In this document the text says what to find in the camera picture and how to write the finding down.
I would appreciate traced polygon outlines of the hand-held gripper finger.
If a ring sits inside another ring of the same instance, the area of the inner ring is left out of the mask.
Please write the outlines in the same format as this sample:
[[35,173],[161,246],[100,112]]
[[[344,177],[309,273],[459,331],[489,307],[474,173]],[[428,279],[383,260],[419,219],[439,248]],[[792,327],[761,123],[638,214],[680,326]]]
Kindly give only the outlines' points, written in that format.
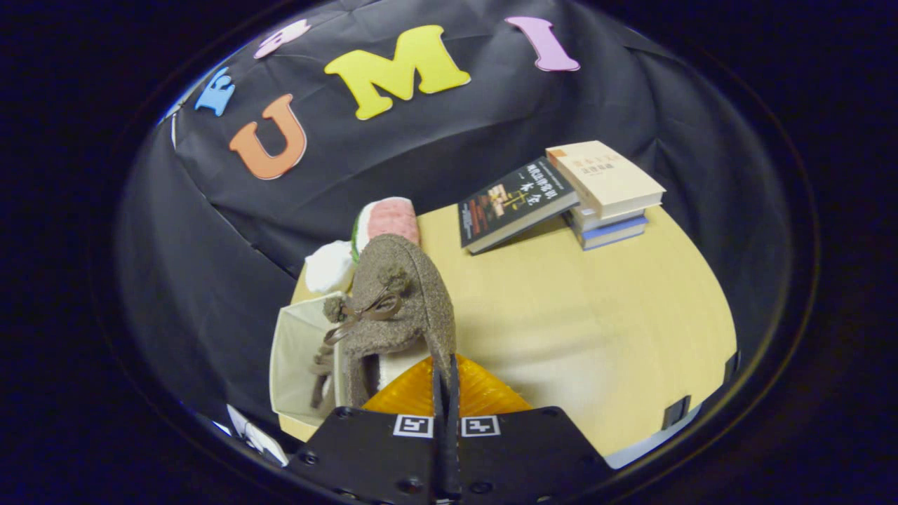
[[462,504],[565,504],[612,468],[558,406],[530,408],[494,374],[457,355],[455,440]]
[[433,415],[337,407],[288,464],[299,483],[340,504],[432,504],[443,488],[445,408],[431,372]]

